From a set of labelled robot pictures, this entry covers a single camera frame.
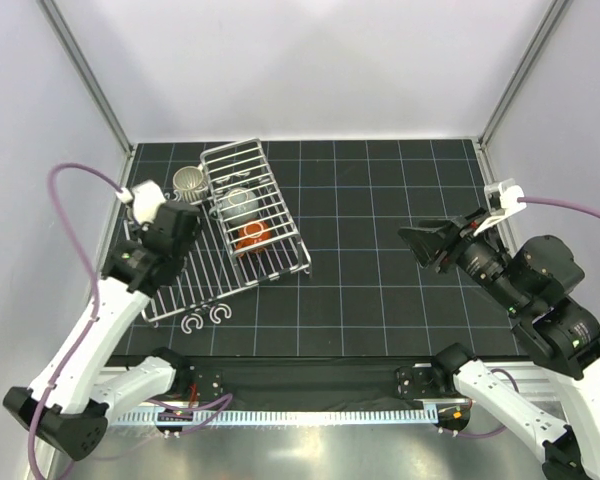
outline white grid line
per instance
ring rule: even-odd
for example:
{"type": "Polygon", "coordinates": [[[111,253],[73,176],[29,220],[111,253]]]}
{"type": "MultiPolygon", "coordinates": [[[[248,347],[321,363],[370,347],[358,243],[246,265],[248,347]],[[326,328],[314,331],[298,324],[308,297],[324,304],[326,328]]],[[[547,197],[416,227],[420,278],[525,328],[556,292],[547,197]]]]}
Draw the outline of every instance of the white grid line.
{"type": "Polygon", "coordinates": [[[258,310],[260,309],[260,286],[256,287],[256,323],[253,331],[253,356],[256,356],[256,346],[258,344],[258,310]]]}
{"type": "MultiPolygon", "coordinates": [[[[302,185],[302,142],[298,142],[299,146],[298,146],[298,185],[302,185]]],[[[298,231],[300,232],[300,236],[302,237],[302,230],[300,230],[300,211],[301,211],[301,205],[302,203],[302,189],[298,188],[298,231]]],[[[297,315],[296,315],[296,328],[297,333],[296,333],[296,356],[300,356],[300,275],[298,275],[298,300],[297,300],[297,315]]]]}
{"type": "MultiPolygon", "coordinates": [[[[370,162],[378,162],[381,160],[369,160],[370,162]]],[[[371,188],[375,188],[375,189],[395,189],[395,190],[402,190],[402,186],[400,185],[340,185],[338,188],[341,188],[343,190],[366,190],[369,188],[369,186],[371,186],[371,188]]],[[[452,186],[441,186],[443,189],[451,189],[451,190],[473,190],[476,187],[475,186],[471,186],[471,185],[452,185],[452,186]]],[[[303,190],[328,190],[330,188],[333,188],[331,185],[319,185],[319,186],[300,186],[300,187],[296,187],[296,186],[281,186],[280,188],[284,188],[287,190],[295,190],[296,188],[302,188],[303,190]]],[[[428,189],[438,189],[439,186],[435,186],[435,185],[409,185],[409,188],[428,188],[428,189]]]]}
{"type": "MultiPolygon", "coordinates": [[[[431,146],[431,154],[433,155],[433,166],[436,169],[436,176],[438,177],[438,185],[440,186],[440,197],[442,198],[442,208],[444,210],[444,214],[447,215],[447,205],[444,200],[444,193],[442,191],[442,183],[440,182],[440,172],[438,171],[438,165],[436,162],[436,152],[433,150],[433,141],[429,140],[429,145],[431,146]]],[[[458,277],[458,283],[460,283],[460,296],[462,297],[462,306],[464,307],[464,315],[467,319],[467,328],[469,329],[469,339],[471,340],[471,351],[476,351],[475,343],[473,342],[473,334],[471,333],[471,323],[469,322],[469,312],[467,311],[467,301],[464,298],[464,290],[462,289],[462,279],[460,278],[460,272],[458,268],[455,268],[456,275],[458,277]]]]}
{"type": "MultiPolygon", "coordinates": [[[[371,179],[371,160],[369,159],[369,142],[367,140],[364,141],[364,147],[367,151],[367,170],[369,171],[369,191],[371,195],[371,214],[375,214],[375,206],[373,203],[373,180],[371,179]]],[[[378,250],[378,232],[376,231],[376,222],[373,221],[373,237],[376,242],[376,259],[378,260],[378,288],[380,290],[380,308],[382,309],[382,325],[385,327],[384,329],[384,351],[386,355],[389,355],[389,343],[387,342],[387,322],[384,318],[384,298],[382,295],[382,272],[380,268],[380,251],[378,250]]]]}
{"type": "MultiPolygon", "coordinates": [[[[267,156],[267,160],[269,162],[297,162],[298,159],[295,158],[268,158],[267,156]]],[[[300,159],[300,161],[302,162],[315,162],[316,158],[302,158],[300,159]]],[[[376,160],[381,160],[381,161],[387,161],[387,160],[391,160],[394,162],[400,161],[399,158],[372,158],[372,161],[376,161],[376,160]]],[[[405,162],[430,162],[431,159],[430,158],[404,158],[403,159],[405,162]]],[[[440,158],[439,160],[447,160],[449,162],[464,162],[463,158],[440,158]]],[[[338,162],[366,162],[367,159],[366,158],[336,158],[336,161],[338,162]]],[[[145,160],[144,162],[145,164],[160,164],[160,163],[167,163],[167,160],[145,160]]],[[[174,160],[173,163],[177,164],[186,164],[186,163],[191,163],[190,160],[174,160]]]]}
{"type": "MultiPolygon", "coordinates": [[[[400,158],[402,158],[402,147],[400,147],[400,142],[398,142],[398,151],[400,152],[400,158]]],[[[402,168],[402,179],[404,180],[404,195],[407,199],[407,212],[409,214],[409,225],[413,227],[413,217],[411,216],[411,202],[409,202],[409,190],[407,187],[407,176],[404,171],[404,163],[400,162],[400,167],[402,168]]],[[[416,265],[416,271],[418,272],[418,283],[420,284],[420,299],[422,300],[422,314],[424,316],[424,324],[427,332],[427,343],[429,345],[429,355],[433,355],[433,348],[431,347],[431,335],[429,334],[429,322],[427,320],[427,306],[424,301],[424,289],[422,288],[422,277],[420,275],[420,265],[416,265]]]]}
{"type": "MultiPolygon", "coordinates": [[[[140,146],[140,152],[138,152],[138,159],[136,160],[136,168],[133,171],[133,178],[128,183],[129,186],[133,186],[133,182],[136,180],[136,175],[138,174],[138,169],[140,168],[140,160],[142,159],[142,153],[144,152],[144,143],[140,146]]],[[[131,348],[131,337],[133,337],[133,328],[135,327],[136,319],[133,319],[131,322],[131,328],[129,328],[129,339],[127,340],[127,349],[125,350],[125,355],[129,355],[129,349],[131,348]]]]}
{"type": "MultiPolygon", "coordinates": [[[[154,327],[153,325],[137,325],[136,329],[160,329],[160,328],[171,328],[170,325],[159,325],[157,327],[154,327]]],[[[240,329],[240,328],[253,328],[255,329],[255,326],[253,325],[229,325],[229,324],[220,324],[218,325],[218,329],[220,330],[233,330],[233,329],[240,329]]],[[[267,330],[267,329],[288,329],[288,330],[292,330],[292,329],[297,329],[298,327],[296,327],[295,325],[260,325],[258,326],[258,330],[267,330]]],[[[356,328],[368,328],[368,329],[376,329],[376,330],[380,330],[380,329],[385,329],[385,327],[383,326],[378,326],[378,325],[344,325],[344,326],[338,326],[338,325],[303,325],[302,328],[305,329],[333,329],[333,330],[340,330],[340,329],[356,329],[356,328]]],[[[485,326],[485,325],[481,325],[481,326],[475,326],[472,327],[474,330],[502,330],[502,331],[509,331],[509,327],[507,326],[502,326],[502,327],[496,327],[496,326],[485,326]]],[[[386,326],[387,330],[442,330],[442,329],[455,329],[455,330],[466,330],[467,327],[465,326],[458,326],[458,325],[429,325],[424,326],[424,325],[387,325],[386,326]]]]}
{"type": "Polygon", "coordinates": [[[340,260],[340,221],[339,221],[339,207],[338,207],[338,169],[336,167],[336,142],[333,144],[333,183],[336,192],[336,241],[338,242],[338,290],[340,293],[340,348],[342,356],[344,357],[344,306],[342,304],[342,262],[340,260]]]}
{"type": "MultiPolygon", "coordinates": [[[[476,199],[478,200],[478,204],[480,204],[480,196],[478,195],[478,186],[476,185],[476,179],[473,176],[473,171],[471,170],[471,163],[469,160],[469,155],[467,154],[467,147],[464,142],[462,142],[462,148],[464,149],[464,156],[467,159],[467,167],[469,167],[469,173],[471,174],[471,181],[473,182],[473,186],[476,190],[476,199]]],[[[507,312],[507,322],[509,322],[509,327],[513,330],[513,323],[511,323],[511,317],[509,317],[509,313],[507,312]]],[[[516,354],[520,355],[520,349],[518,348],[518,342],[516,341],[513,334],[511,335],[511,341],[516,348],[516,354]]]]}

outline orange cup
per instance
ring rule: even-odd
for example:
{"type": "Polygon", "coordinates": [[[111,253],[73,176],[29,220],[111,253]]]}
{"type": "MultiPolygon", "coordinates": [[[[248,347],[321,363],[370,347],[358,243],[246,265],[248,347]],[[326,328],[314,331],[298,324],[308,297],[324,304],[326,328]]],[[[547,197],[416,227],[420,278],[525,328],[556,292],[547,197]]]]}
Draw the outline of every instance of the orange cup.
{"type": "MultiPolygon", "coordinates": [[[[252,247],[258,243],[266,242],[271,238],[271,231],[265,231],[269,228],[266,222],[257,220],[249,222],[239,230],[240,241],[236,245],[236,250],[245,247],[252,247]]],[[[265,247],[254,248],[250,253],[260,253],[265,250],[265,247]]]]}

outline metal ring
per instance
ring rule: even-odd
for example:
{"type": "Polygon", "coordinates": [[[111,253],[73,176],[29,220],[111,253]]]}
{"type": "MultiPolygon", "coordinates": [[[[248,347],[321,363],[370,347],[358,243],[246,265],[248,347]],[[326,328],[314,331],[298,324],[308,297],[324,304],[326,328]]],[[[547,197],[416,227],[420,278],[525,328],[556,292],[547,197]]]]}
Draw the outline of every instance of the metal ring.
{"type": "Polygon", "coordinates": [[[216,325],[220,325],[222,323],[222,318],[218,315],[220,312],[224,313],[224,320],[229,320],[233,315],[231,311],[231,307],[226,303],[221,303],[211,308],[211,312],[209,313],[209,318],[216,325]]]}
{"type": "Polygon", "coordinates": [[[200,330],[204,326],[204,320],[197,313],[192,313],[191,315],[185,315],[184,317],[182,317],[182,321],[180,322],[180,329],[187,335],[189,335],[193,332],[193,330],[191,330],[191,327],[189,326],[189,322],[191,320],[195,320],[196,330],[200,330]]]}

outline white mug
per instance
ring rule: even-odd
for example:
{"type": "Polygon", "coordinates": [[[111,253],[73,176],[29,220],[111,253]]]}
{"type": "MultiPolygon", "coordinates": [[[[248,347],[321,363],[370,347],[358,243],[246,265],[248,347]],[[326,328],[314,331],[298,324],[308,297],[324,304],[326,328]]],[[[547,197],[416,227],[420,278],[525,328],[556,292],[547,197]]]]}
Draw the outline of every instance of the white mug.
{"type": "Polygon", "coordinates": [[[257,209],[258,199],[252,191],[234,188],[209,209],[209,214],[217,217],[218,210],[222,210],[222,218],[227,219],[231,226],[239,227],[258,218],[257,209]]]}
{"type": "Polygon", "coordinates": [[[176,195],[188,203],[207,198],[209,180],[202,171],[202,165],[188,166],[178,170],[173,176],[173,189],[176,195]]]}

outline white connector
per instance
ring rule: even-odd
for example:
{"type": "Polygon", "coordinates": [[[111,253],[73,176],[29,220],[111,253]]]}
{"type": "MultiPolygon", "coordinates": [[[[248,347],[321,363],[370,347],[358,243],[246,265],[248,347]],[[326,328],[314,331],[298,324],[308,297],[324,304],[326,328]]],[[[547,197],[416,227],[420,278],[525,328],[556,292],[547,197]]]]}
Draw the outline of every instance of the white connector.
{"type": "Polygon", "coordinates": [[[524,197],[524,192],[519,185],[516,185],[513,178],[486,185],[484,194],[487,198],[491,216],[476,229],[474,233],[476,236],[527,208],[526,203],[518,202],[518,198],[524,197]]]}
{"type": "Polygon", "coordinates": [[[116,192],[116,197],[118,197],[118,200],[120,200],[125,205],[128,205],[133,200],[133,195],[131,194],[131,191],[126,187],[123,187],[120,192],[116,192]]]}

